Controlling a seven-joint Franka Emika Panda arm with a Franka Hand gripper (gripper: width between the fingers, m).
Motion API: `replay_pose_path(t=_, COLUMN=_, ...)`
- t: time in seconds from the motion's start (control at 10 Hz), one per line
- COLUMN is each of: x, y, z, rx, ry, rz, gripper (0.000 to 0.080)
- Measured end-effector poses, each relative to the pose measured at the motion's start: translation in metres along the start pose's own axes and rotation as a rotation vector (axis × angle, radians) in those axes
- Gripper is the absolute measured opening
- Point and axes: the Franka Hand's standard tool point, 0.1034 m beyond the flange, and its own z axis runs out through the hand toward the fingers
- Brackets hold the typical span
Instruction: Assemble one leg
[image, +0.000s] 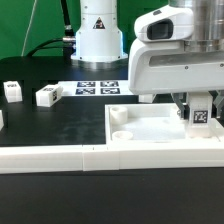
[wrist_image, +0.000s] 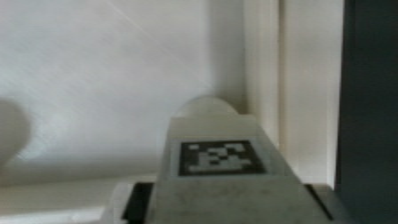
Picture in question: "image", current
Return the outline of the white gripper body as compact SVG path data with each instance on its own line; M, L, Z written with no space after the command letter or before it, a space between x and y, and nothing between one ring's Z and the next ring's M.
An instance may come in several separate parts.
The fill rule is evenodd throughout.
M136 39L128 85L135 95L224 90L224 51L186 53L182 41Z

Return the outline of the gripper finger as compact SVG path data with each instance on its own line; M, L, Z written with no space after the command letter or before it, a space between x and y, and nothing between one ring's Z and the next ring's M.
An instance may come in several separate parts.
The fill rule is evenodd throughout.
M182 93L172 93L171 96L172 96L173 102L178 107L178 116L181 119L185 119L186 118L186 107L182 102L183 94Z
M224 107L224 90L219 90L217 96L213 101L213 105L216 109L216 117L219 118L222 113L222 108Z

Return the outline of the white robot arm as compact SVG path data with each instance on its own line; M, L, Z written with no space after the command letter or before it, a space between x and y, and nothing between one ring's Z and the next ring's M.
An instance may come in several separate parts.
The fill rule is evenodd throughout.
M129 89L136 95L170 93L181 111L182 93L216 91L224 108L224 0L168 0L138 17L128 54L117 27L117 0L80 0L78 65L97 69L127 59Z

